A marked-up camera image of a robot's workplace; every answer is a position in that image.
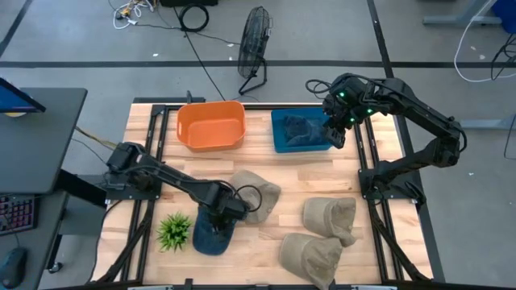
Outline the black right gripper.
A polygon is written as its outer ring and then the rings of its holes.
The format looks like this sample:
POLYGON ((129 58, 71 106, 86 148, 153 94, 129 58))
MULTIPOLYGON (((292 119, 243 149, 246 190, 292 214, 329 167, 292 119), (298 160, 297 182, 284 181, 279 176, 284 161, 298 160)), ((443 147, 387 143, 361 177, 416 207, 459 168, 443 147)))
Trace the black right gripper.
POLYGON ((322 111, 328 117, 323 124, 326 141, 331 146, 342 149, 346 140, 345 131, 354 126, 349 109, 341 103, 325 100, 322 111))

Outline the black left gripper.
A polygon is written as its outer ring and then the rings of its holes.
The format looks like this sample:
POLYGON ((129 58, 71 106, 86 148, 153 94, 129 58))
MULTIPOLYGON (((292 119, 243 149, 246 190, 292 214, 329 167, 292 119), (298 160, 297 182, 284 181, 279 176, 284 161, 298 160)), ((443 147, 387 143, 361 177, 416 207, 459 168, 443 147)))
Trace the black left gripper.
POLYGON ((219 239, 220 233, 224 238, 231 238, 234 233, 233 220, 244 220, 249 213, 249 204, 246 201, 228 194, 209 201, 206 207, 212 220, 225 221, 220 227, 220 232, 216 222, 208 221, 208 233, 212 239, 219 239))

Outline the blue denim hat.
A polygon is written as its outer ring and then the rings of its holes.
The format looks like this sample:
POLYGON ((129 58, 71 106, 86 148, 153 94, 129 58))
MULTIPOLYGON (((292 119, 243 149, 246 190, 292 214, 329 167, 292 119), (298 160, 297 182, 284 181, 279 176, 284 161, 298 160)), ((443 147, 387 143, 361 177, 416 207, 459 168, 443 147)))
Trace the blue denim hat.
POLYGON ((224 238, 221 233, 219 239, 212 239, 208 233, 208 221, 216 222, 220 232, 220 227, 225 221, 214 221, 210 218, 206 207, 198 207, 198 215, 193 230, 193 247, 196 251, 204 255, 221 255, 228 248, 231 238, 224 238))

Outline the tan cloth hat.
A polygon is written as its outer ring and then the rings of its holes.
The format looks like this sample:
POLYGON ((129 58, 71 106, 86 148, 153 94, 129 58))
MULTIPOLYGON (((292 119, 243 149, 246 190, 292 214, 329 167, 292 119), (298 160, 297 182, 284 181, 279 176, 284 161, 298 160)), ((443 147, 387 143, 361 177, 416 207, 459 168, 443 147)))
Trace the tan cloth hat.
POLYGON ((229 183, 250 205, 251 210, 244 220, 247 224, 265 222, 279 200, 281 188, 254 172, 241 170, 236 172, 229 183))
POLYGON ((285 270, 310 281, 319 290, 329 290, 342 251, 338 238, 287 234, 280 247, 279 263, 285 270))
POLYGON ((313 197, 304 204, 302 221, 308 231, 338 238, 343 247, 349 247, 356 242, 352 235, 355 216, 355 198, 313 197))

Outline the dark navy hat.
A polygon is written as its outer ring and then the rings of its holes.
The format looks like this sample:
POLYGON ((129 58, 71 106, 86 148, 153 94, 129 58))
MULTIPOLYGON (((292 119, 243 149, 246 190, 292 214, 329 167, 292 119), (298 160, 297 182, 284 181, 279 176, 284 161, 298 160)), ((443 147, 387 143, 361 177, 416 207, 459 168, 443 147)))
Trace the dark navy hat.
POLYGON ((324 144, 326 139, 323 123, 324 121, 320 118, 286 115, 284 117, 286 145, 289 147, 304 147, 324 144))

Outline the small green artificial plant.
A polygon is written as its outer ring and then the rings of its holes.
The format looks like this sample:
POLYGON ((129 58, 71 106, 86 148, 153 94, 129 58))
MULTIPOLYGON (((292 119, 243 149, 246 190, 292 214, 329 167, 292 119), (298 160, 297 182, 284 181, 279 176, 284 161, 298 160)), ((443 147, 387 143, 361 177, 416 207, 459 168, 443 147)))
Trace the small green artificial plant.
POLYGON ((160 252, 183 250, 189 239, 189 228, 192 226, 189 216, 181 212, 169 214, 160 222, 156 231, 156 241, 160 244, 160 252))

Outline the orange plastic bin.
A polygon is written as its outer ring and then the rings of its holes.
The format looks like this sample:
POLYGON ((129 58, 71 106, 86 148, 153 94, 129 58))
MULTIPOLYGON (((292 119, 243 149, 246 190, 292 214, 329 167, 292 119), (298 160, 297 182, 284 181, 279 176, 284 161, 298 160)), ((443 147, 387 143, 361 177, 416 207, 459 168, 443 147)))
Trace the orange plastic bin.
POLYGON ((191 151, 236 149, 245 133, 245 109, 238 101, 192 103, 177 111, 177 139, 191 151))

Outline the black floor fan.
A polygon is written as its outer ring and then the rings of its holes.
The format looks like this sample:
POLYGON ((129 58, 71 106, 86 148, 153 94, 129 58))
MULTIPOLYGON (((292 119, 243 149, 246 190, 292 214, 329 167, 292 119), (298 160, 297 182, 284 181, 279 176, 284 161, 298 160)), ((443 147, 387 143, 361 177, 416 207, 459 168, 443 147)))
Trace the black floor fan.
POLYGON ((247 18, 239 46, 237 70, 246 81, 239 88, 239 94, 244 95, 266 84, 268 80, 267 60, 264 58, 271 32, 271 19, 268 11, 262 6, 254 7, 247 18), (249 81, 258 77, 262 68, 263 80, 258 85, 246 88, 249 81))

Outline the grey table leg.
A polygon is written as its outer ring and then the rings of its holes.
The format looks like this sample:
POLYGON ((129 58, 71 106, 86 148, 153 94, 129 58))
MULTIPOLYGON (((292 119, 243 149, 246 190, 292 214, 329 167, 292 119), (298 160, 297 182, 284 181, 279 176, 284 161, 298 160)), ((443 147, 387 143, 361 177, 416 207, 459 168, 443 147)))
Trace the grey table leg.
POLYGON ((423 25, 449 25, 466 27, 476 25, 501 25, 497 16, 486 16, 496 0, 469 0, 469 4, 459 14, 425 16, 423 25))

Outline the grey desk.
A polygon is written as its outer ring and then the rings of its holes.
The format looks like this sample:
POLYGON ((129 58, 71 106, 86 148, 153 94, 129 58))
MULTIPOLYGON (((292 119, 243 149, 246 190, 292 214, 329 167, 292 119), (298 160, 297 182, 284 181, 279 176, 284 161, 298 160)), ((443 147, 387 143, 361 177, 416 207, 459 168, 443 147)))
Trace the grey desk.
MULTIPOLYGON (((57 192, 37 198, 37 225, 34 229, 17 233, 20 246, 27 249, 25 275, 14 290, 36 290, 46 269, 53 243, 60 227, 61 215, 66 207, 68 195, 57 192)), ((18 246, 15 234, 0 236, 0 266, 9 251, 18 246)))

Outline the black desk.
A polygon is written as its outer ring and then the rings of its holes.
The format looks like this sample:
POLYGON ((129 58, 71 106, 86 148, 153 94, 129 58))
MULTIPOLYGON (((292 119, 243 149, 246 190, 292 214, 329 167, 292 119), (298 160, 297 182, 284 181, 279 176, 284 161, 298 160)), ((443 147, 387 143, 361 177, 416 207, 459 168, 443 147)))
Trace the black desk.
POLYGON ((0 195, 53 191, 88 91, 24 88, 46 107, 11 118, 0 114, 0 195))

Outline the black backlit keyboard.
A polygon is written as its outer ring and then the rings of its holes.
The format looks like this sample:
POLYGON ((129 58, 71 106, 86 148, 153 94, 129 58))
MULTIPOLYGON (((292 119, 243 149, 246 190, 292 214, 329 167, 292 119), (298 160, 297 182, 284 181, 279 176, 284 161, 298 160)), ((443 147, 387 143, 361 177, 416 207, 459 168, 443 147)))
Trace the black backlit keyboard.
POLYGON ((38 201, 35 195, 0 197, 0 236, 37 227, 38 201))

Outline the black computer mouse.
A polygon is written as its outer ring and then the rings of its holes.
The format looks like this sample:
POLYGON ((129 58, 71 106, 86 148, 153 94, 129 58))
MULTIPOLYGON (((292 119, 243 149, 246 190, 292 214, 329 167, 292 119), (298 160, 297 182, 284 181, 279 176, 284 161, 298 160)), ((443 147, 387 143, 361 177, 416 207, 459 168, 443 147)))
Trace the black computer mouse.
POLYGON ((23 282, 26 263, 26 248, 16 247, 9 251, 0 265, 0 285, 5 289, 18 287, 23 282))

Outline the computer monitor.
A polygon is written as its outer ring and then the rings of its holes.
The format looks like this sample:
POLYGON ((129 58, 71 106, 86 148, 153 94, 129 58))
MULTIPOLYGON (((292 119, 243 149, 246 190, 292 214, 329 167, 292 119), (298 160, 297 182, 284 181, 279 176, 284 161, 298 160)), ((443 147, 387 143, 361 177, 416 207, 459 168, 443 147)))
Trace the computer monitor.
POLYGON ((46 107, 0 77, 0 113, 43 113, 46 107))

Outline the black aluminium table frame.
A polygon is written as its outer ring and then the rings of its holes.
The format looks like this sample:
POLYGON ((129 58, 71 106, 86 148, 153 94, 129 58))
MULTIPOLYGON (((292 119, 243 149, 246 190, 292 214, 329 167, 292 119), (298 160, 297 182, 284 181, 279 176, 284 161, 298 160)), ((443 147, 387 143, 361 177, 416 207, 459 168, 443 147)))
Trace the black aluminium table frame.
MULTIPOLYGON (((169 214, 182 212, 195 219, 197 204, 177 189, 164 185, 155 203, 152 229, 144 264, 143 284, 173 285, 179 289, 186 279, 193 279, 193 289, 202 286, 229 289, 269 290, 308 282, 289 273, 279 264, 281 242, 287 234, 311 234, 302 223, 305 200, 311 197, 354 197, 356 219, 352 234, 356 243, 343 249, 335 279, 338 284, 379 284, 381 282, 372 226, 366 201, 360 195, 358 170, 361 167, 353 132, 347 133, 344 149, 277 154, 273 146, 271 110, 273 104, 245 104, 246 135, 240 148, 229 151, 192 152, 177 141, 176 108, 171 109, 168 128, 160 137, 162 116, 156 116, 151 152, 162 145, 162 160, 191 176, 229 180, 242 169, 279 185, 279 201, 268 219, 258 225, 239 223, 227 251, 220 256, 203 255, 192 247, 191 238, 184 250, 160 251, 157 227, 169 214)), ((399 246, 427 277, 437 278, 423 237, 421 223, 412 201, 390 200, 389 208, 399 246)), ((98 246, 93 280, 103 276, 118 258, 127 241, 134 201, 117 205, 106 217, 98 246)))

